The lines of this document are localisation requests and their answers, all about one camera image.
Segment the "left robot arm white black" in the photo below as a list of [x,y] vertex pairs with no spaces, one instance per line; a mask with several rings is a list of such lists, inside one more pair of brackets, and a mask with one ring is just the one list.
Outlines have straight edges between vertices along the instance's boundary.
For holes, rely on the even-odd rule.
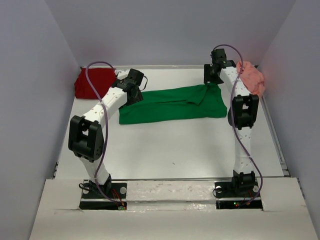
[[101,198],[107,198],[112,188],[111,174],[104,165],[109,119],[120,108],[143,100],[140,85],[144,78],[144,73],[137,69],[121,71],[91,110],[70,120],[68,149],[79,158],[89,177],[83,187]]

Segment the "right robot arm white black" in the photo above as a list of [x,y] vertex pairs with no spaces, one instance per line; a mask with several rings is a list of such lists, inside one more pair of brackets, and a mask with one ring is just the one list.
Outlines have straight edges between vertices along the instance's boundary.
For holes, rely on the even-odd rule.
[[211,51],[211,64],[204,65],[204,83],[225,84],[230,93],[227,120],[234,133],[235,161],[231,180],[217,182],[213,195],[218,199],[249,198],[258,186],[255,171],[261,173],[251,155],[251,133],[260,99],[247,89],[241,72],[233,60],[227,59],[222,47],[218,45]]

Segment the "green t shirt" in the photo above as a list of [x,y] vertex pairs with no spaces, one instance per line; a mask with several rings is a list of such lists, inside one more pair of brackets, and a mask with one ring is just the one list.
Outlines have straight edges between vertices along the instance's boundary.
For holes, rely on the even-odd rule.
[[145,91],[142,96],[142,101],[119,110],[120,125],[227,116],[221,89],[212,83]]

